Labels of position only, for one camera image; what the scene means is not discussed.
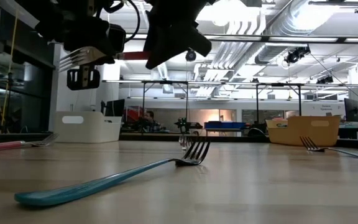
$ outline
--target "blue box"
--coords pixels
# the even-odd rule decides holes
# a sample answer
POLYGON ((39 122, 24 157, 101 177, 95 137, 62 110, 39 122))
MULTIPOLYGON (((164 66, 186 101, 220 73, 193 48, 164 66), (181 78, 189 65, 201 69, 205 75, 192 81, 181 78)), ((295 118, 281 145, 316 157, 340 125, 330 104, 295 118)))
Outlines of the blue box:
POLYGON ((240 129, 245 127, 243 122, 231 122, 231 121, 208 121, 204 123, 204 128, 219 129, 219 128, 236 128, 240 129))

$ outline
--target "white bin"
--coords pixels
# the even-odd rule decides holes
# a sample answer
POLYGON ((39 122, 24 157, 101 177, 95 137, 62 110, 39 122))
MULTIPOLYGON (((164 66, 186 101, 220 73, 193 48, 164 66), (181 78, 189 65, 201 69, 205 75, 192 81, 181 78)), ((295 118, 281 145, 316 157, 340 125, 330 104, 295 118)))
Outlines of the white bin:
POLYGON ((54 132, 56 142, 102 143, 118 141, 121 117, 106 117, 100 112, 58 111, 54 132))

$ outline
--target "yellow bin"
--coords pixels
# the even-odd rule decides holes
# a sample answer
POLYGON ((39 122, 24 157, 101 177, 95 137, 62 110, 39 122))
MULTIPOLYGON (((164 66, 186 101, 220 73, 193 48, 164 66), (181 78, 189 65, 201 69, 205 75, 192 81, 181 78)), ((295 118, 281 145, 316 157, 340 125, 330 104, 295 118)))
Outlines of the yellow bin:
POLYGON ((266 120, 270 142, 302 146, 300 136, 309 137, 317 146, 334 146, 338 139, 338 116, 294 116, 288 120, 266 120))

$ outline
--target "pink fork handle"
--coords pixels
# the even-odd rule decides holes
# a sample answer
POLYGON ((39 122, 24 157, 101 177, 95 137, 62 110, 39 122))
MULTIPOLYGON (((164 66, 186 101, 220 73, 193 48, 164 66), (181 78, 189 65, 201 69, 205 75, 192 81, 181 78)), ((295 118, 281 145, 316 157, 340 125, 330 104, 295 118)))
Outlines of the pink fork handle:
POLYGON ((1 149, 12 149, 16 147, 21 147, 25 144, 24 141, 13 141, 13 142, 4 142, 0 143, 0 150, 1 149))

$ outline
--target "person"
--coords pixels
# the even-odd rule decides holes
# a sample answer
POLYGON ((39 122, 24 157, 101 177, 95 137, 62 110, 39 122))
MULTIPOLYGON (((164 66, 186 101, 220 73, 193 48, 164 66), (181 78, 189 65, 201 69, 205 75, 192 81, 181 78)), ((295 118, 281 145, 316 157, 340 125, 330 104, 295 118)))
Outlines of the person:
POLYGON ((144 126, 145 131, 153 133, 161 130, 161 124, 154 120, 153 111, 146 112, 144 119, 146 120, 146 125, 144 126))

